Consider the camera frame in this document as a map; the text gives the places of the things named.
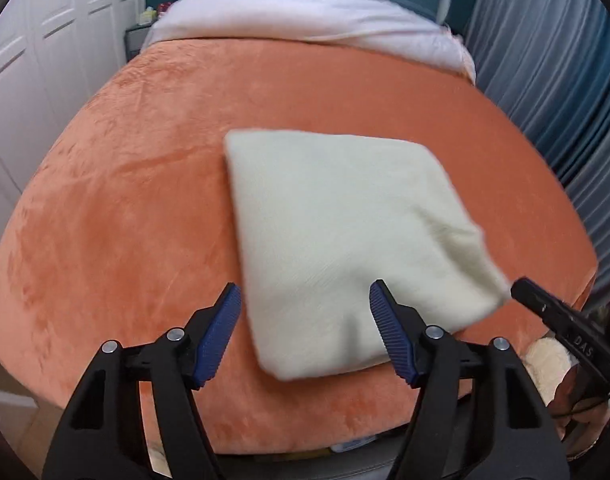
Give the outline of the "cream knit cardigan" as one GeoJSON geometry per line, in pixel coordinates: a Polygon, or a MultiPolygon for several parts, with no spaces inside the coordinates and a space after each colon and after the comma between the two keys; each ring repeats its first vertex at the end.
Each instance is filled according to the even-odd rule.
{"type": "Polygon", "coordinates": [[[275,378],[383,363],[369,306],[376,280],[450,332],[508,300],[483,230],[425,146],[246,129],[226,135],[224,152],[248,322],[275,378]]]}

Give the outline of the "cream fluffy rug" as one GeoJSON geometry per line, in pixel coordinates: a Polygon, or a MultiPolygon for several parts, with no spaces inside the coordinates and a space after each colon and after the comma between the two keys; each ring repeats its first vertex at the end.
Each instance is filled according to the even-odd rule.
{"type": "Polygon", "coordinates": [[[554,399],[556,388],[572,368],[567,350],[552,337],[533,342],[522,362],[546,405],[554,399]]]}

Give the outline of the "orange plush bed blanket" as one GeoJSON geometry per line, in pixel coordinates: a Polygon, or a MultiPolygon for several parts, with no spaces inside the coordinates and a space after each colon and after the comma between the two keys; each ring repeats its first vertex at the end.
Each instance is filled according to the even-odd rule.
{"type": "Polygon", "coordinates": [[[239,281],[224,135],[295,129],[429,148],[509,278],[575,308],[597,256],[548,165],[464,78],[267,39],[160,42],[65,128],[0,242],[0,362],[64,405],[100,344],[145,344],[239,281]]]}

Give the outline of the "blue grey curtain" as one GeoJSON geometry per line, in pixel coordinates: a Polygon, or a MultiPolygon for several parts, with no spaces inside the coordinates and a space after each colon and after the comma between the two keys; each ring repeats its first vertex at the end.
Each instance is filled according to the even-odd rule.
{"type": "Polygon", "coordinates": [[[582,219],[610,286],[610,14],[601,0],[477,0],[477,85],[527,136],[582,219]]]}

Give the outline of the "dark bedside table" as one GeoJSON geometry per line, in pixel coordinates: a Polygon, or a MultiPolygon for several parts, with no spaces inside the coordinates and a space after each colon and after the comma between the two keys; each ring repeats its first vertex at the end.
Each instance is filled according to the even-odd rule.
{"type": "Polygon", "coordinates": [[[148,32],[152,26],[152,23],[145,25],[134,25],[125,30],[124,47],[127,63],[133,60],[140,53],[145,43],[145,39],[148,36],[148,32]]]}

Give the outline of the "white panelled wardrobe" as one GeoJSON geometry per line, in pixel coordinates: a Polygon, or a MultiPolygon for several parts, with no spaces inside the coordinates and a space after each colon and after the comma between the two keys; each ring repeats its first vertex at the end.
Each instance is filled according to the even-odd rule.
{"type": "Polygon", "coordinates": [[[63,129],[126,63],[144,0],[10,0],[0,14],[0,238],[63,129]]]}

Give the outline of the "pale pink duvet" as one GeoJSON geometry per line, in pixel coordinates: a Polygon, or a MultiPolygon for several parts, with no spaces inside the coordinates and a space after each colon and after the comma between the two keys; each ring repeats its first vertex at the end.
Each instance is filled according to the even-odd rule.
{"type": "Polygon", "coordinates": [[[200,38],[352,47],[476,81],[474,60],[460,37],[390,0],[178,0],[152,25],[143,45],[200,38]]]}

